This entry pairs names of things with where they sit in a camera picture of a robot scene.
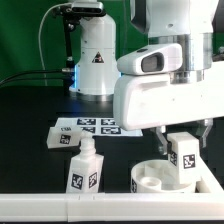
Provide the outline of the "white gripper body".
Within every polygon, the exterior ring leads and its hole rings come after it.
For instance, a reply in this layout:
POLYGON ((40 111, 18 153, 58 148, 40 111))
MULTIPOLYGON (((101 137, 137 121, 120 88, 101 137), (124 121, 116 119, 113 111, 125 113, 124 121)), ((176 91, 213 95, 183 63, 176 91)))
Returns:
POLYGON ((146 129, 224 116, 224 71, 208 70, 193 84, 171 84, 168 75, 123 75, 113 101, 116 124, 146 129))

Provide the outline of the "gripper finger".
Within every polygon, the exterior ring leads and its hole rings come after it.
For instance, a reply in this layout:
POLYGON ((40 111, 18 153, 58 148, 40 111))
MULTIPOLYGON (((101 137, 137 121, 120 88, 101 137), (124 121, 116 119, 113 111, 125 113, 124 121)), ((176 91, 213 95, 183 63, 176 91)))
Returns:
POLYGON ((160 126, 155 128, 155 134, 158 139, 158 150, 162 155, 167 154, 167 149, 168 149, 168 141, 165 138, 164 134, 166 133, 166 127, 165 126, 160 126))
POLYGON ((212 119, 204 119, 198 122, 197 134, 200 136, 201 146, 205 147, 207 145, 207 137, 213 127, 212 119))

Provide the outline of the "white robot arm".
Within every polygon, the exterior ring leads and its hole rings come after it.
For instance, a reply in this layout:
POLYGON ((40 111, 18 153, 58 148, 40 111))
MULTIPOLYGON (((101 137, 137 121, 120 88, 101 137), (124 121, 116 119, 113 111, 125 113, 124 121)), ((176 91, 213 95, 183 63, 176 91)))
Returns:
POLYGON ((212 21, 219 0, 131 0, 131 22, 155 42, 117 61, 113 84, 83 73, 77 93, 113 91, 113 116, 125 130, 155 131, 168 152, 163 128, 198 121, 209 131, 224 116, 224 61, 212 57, 212 21))

